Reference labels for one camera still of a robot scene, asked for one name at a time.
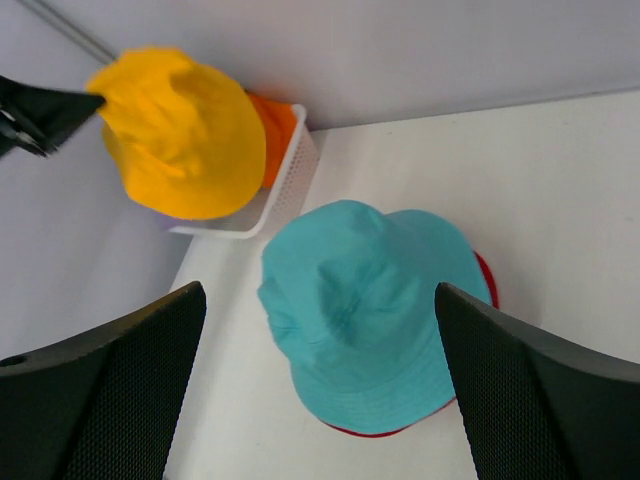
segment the yellow bucket hat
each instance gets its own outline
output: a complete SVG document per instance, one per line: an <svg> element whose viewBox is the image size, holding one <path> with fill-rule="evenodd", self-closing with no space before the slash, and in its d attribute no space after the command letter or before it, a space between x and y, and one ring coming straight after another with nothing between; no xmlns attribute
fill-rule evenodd
<svg viewBox="0 0 640 480"><path fill-rule="evenodd" d="M266 142L242 87L180 50L124 53L87 85L106 105L103 138L129 197L176 218L244 207L260 188Z"/></svg>

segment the orange hat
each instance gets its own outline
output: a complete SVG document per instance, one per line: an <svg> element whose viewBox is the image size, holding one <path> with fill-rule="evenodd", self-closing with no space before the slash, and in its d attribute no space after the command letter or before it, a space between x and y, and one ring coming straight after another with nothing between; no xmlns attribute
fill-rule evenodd
<svg viewBox="0 0 640 480"><path fill-rule="evenodd" d="M267 100L253 93L249 94L249 98L262 120L267 140L267 164L262 186L271 188L278 176L297 119L291 105Z"/></svg>

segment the plastic basket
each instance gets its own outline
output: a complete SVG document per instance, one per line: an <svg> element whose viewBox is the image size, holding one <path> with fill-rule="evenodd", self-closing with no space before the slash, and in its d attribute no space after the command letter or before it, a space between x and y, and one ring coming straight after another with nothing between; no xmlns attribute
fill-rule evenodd
<svg viewBox="0 0 640 480"><path fill-rule="evenodd" d="M170 232L225 238L273 236L300 214L318 166L318 151L305 126L307 111L293 105L298 119L273 187L261 189L242 210L204 221L171 219Z"/></svg>

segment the turquoise bucket hat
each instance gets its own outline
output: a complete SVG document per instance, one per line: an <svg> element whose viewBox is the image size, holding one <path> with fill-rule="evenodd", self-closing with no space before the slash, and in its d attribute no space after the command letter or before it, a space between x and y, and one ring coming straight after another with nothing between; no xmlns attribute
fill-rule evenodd
<svg viewBox="0 0 640 480"><path fill-rule="evenodd" d="M351 432L391 432L454 396L434 293L490 303L463 234L437 215L383 215L340 201L303 215L264 250L258 295L302 403Z"/></svg>

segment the gray wall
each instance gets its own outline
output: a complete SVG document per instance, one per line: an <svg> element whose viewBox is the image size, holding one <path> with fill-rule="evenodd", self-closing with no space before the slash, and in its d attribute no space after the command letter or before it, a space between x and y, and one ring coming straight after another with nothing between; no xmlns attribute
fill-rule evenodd
<svg viewBox="0 0 640 480"><path fill-rule="evenodd" d="M115 50L179 45L313 126L640 85L636 0L48 0Z"/></svg>
<svg viewBox="0 0 640 480"><path fill-rule="evenodd" d="M0 74L82 89L98 67L17 3L0 5ZM189 241L128 200L99 119L52 158L0 160L0 222L0 358L162 296Z"/></svg>

